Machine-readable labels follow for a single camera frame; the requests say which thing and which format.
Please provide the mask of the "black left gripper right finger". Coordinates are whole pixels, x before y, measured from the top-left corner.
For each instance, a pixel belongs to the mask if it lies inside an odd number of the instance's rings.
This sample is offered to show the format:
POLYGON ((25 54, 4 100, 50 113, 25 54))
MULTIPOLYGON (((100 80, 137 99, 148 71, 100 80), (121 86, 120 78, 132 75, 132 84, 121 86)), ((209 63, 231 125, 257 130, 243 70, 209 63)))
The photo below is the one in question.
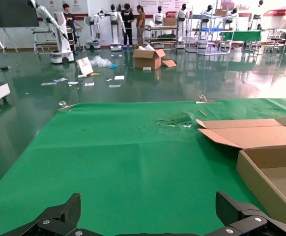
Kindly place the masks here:
POLYGON ((226 192, 215 195, 216 215, 224 227, 208 236, 286 236, 286 224, 274 220, 253 204, 239 202, 226 192))

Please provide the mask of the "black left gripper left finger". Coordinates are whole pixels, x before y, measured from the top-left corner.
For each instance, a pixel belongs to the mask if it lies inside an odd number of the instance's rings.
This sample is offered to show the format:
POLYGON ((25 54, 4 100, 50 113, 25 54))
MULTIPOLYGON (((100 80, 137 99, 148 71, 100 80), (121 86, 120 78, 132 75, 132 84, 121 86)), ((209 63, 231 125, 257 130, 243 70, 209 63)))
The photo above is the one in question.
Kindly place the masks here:
POLYGON ((94 232, 78 228, 81 195, 74 193, 64 204, 46 208, 33 221, 4 233, 5 236, 92 236, 94 232))

